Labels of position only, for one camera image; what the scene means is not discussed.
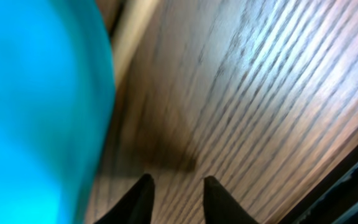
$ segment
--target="blue cloth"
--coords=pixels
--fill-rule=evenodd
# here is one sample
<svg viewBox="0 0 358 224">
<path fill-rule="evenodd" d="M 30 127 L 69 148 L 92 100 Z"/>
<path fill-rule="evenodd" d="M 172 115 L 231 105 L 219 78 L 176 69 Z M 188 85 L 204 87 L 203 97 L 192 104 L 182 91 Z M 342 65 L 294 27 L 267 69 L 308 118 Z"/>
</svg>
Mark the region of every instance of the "blue cloth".
<svg viewBox="0 0 358 224">
<path fill-rule="evenodd" d="M 112 73 L 93 0 L 0 1 L 0 223 L 83 223 Z"/>
</svg>

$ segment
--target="wooden table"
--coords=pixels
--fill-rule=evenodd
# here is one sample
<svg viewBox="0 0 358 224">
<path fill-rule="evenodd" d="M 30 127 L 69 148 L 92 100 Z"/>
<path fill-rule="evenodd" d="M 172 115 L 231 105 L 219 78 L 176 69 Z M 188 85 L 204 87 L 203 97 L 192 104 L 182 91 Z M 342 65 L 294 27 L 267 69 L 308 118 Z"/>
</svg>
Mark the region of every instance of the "wooden table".
<svg viewBox="0 0 358 224">
<path fill-rule="evenodd" d="M 358 143 L 358 0 L 162 0 L 117 94 L 86 222 L 140 177 L 203 223 L 214 175 L 278 222 Z"/>
</svg>

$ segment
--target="brown wooden tabletop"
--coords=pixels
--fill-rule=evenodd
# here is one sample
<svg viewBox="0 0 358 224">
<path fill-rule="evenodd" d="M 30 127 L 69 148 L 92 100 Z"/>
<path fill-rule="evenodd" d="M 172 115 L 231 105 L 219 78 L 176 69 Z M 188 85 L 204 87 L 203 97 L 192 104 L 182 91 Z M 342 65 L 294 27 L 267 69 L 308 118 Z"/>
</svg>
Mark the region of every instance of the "brown wooden tabletop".
<svg viewBox="0 0 358 224">
<path fill-rule="evenodd" d="M 148 172 L 153 223 L 203 223 L 207 175 L 276 223 L 357 143 L 358 0 L 161 0 L 86 222 Z"/>
</svg>

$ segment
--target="beige wooden edge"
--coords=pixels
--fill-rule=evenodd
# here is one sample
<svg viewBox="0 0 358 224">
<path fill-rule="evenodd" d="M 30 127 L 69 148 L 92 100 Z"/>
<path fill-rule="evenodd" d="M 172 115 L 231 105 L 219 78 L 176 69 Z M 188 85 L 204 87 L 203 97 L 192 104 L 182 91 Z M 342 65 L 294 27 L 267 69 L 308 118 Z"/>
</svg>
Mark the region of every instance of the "beige wooden edge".
<svg viewBox="0 0 358 224">
<path fill-rule="evenodd" d="M 159 0 L 127 0 L 111 39 L 114 79 L 119 87 Z"/>
</svg>

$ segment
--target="bright blue fabric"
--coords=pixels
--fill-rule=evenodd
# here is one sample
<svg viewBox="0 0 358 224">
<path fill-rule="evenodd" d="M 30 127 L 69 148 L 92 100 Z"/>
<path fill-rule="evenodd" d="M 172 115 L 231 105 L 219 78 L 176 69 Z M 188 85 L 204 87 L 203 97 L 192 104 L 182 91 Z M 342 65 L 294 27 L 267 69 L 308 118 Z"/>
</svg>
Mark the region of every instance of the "bright blue fabric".
<svg viewBox="0 0 358 224">
<path fill-rule="evenodd" d="M 0 1 L 0 223 L 82 223 L 114 104 L 93 0 Z"/>
</svg>

